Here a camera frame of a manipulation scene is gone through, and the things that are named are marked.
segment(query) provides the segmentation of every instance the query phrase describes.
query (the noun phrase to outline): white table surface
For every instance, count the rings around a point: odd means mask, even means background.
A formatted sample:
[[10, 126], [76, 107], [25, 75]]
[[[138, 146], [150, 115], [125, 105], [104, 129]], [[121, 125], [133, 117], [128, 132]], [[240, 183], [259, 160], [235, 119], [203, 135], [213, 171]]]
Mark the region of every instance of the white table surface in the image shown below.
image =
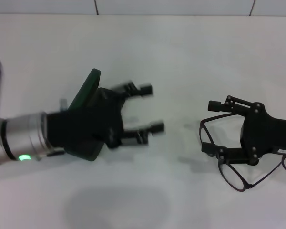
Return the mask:
[[[125, 104], [128, 125], [163, 119], [148, 147], [103, 148], [0, 166], [0, 229], [286, 229], [286, 172], [244, 193], [201, 152], [198, 122], [227, 95], [262, 102], [286, 119], [286, 18], [0, 15], [2, 117], [59, 109], [92, 68], [102, 87], [151, 83], [154, 97]], [[210, 128], [239, 146], [241, 118]], [[240, 166], [254, 182], [279, 163]]]

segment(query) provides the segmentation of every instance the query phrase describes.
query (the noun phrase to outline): green led light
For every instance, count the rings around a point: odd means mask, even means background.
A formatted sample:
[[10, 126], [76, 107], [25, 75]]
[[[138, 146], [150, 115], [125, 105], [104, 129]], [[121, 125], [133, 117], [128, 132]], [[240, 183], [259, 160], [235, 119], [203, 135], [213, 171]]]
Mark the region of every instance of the green led light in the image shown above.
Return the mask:
[[31, 157], [29, 155], [21, 155], [21, 156], [19, 156], [19, 160], [20, 161], [30, 160], [30, 159], [31, 159]]

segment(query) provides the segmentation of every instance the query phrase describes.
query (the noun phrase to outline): eyeglasses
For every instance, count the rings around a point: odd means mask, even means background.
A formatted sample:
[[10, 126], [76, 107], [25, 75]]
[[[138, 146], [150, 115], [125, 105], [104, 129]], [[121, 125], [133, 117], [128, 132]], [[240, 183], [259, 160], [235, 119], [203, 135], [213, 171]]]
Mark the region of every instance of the eyeglasses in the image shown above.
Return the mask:
[[[206, 152], [210, 157], [214, 157], [216, 156], [216, 158], [218, 159], [218, 168], [219, 168], [219, 172], [220, 174], [223, 176], [224, 180], [232, 187], [234, 188], [236, 191], [239, 192], [244, 192], [247, 189], [253, 188], [256, 185], [258, 185], [259, 183], [261, 183], [263, 180], [265, 180], [270, 174], [272, 174], [281, 164], [284, 167], [284, 169], [286, 170], [286, 156], [282, 157], [281, 162], [274, 168], [272, 169], [266, 176], [264, 176], [263, 178], [261, 178], [259, 181], [257, 181], [254, 184], [250, 184], [248, 183], [242, 175], [240, 175], [240, 173], [231, 165], [231, 164], [245, 164], [247, 162], [245, 161], [238, 161], [235, 162], [233, 160], [230, 160], [229, 158], [224, 158], [223, 156], [219, 156], [219, 152], [223, 152], [223, 148], [225, 147], [218, 147], [214, 140], [212, 139], [210, 132], [208, 131], [208, 129], [205, 126], [205, 123], [207, 122], [211, 122], [213, 120], [216, 119], [220, 119], [220, 118], [225, 118], [225, 117], [230, 117], [233, 116], [235, 114], [223, 114], [223, 115], [219, 115], [219, 116], [215, 116], [212, 118], [207, 118], [204, 119], [200, 122], [200, 127], [199, 127], [199, 137], [200, 137], [200, 141], [201, 144], [203, 146], [203, 148], [208, 148], [211, 150], [205, 150], [204, 152]], [[202, 138], [201, 138], [201, 131], [202, 129], [205, 130], [210, 143], [207, 142], [203, 142]], [[235, 152], [235, 153], [241, 153], [240, 152], [240, 148], [230, 148], [231, 152]]]

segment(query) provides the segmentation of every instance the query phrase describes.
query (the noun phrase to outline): robotic arm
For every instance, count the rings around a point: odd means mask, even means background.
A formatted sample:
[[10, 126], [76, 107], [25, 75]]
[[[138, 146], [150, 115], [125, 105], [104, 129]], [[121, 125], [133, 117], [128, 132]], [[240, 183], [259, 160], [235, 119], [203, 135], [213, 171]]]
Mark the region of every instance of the robotic arm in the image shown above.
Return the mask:
[[152, 86], [138, 89], [130, 82], [112, 90], [98, 88], [100, 74], [99, 70], [91, 71], [66, 111], [0, 119], [0, 164], [19, 160], [23, 155], [41, 158], [65, 151], [93, 161], [104, 143], [109, 148], [147, 145], [149, 134], [164, 131], [163, 122], [124, 130], [124, 102], [131, 97], [152, 95]]

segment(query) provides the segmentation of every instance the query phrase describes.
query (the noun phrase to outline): white tile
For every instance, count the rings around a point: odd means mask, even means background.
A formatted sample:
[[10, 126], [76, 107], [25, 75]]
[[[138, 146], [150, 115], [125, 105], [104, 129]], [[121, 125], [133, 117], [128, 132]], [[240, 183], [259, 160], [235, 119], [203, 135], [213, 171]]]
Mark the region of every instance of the white tile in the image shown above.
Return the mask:
[[0, 0], [0, 13], [96, 14], [94, 0]]
[[286, 0], [256, 0], [252, 15], [286, 16]]
[[254, 0], [97, 0], [99, 14], [249, 15]]

